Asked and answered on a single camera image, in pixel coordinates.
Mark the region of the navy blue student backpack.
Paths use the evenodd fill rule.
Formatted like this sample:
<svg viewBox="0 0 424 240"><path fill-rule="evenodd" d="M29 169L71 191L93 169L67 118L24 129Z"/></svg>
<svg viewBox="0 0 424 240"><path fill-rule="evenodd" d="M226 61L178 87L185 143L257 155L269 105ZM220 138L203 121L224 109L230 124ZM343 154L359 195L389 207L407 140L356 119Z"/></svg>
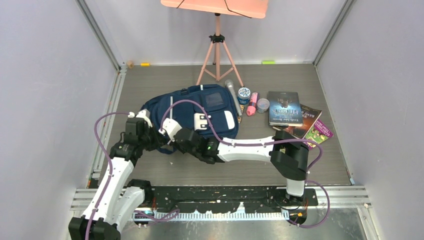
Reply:
<svg viewBox="0 0 424 240"><path fill-rule="evenodd" d="M230 92L218 84L193 85L188 88L156 96L145 102L141 110L150 112L149 119L157 130L166 110L180 100L191 100L201 105L210 116L210 121L220 138L235 139L239 131L237 109ZM203 114L202 110L193 103L183 102L173 107L166 115L180 124L183 128L194 129L195 113Z"/></svg>

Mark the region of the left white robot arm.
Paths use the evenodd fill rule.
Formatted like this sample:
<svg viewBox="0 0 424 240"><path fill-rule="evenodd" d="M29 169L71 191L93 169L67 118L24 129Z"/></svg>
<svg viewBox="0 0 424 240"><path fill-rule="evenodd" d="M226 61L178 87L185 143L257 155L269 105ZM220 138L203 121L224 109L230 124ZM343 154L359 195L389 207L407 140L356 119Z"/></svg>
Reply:
<svg viewBox="0 0 424 240"><path fill-rule="evenodd" d="M135 209L153 202L149 181L136 179L130 181L127 190L123 187L143 151L159 147L159 137L148 117L127 119L122 139L107 156L108 167L93 199L82 216L69 222L72 240L119 240Z"/></svg>

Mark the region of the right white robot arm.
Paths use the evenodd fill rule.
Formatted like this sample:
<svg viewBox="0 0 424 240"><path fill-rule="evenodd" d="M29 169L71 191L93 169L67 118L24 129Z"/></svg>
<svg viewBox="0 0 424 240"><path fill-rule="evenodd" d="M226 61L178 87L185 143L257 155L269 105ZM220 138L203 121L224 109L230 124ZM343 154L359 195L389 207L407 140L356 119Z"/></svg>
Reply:
<svg viewBox="0 0 424 240"><path fill-rule="evenodd" d="M260 139L221 140L205 138L194 130L182 128L171 138L182 153L188 153L207 163L232 161L261 161L271 163L286 178L285 198L291 205L299 205L306 197L309 148L284 131Z"/></svg>

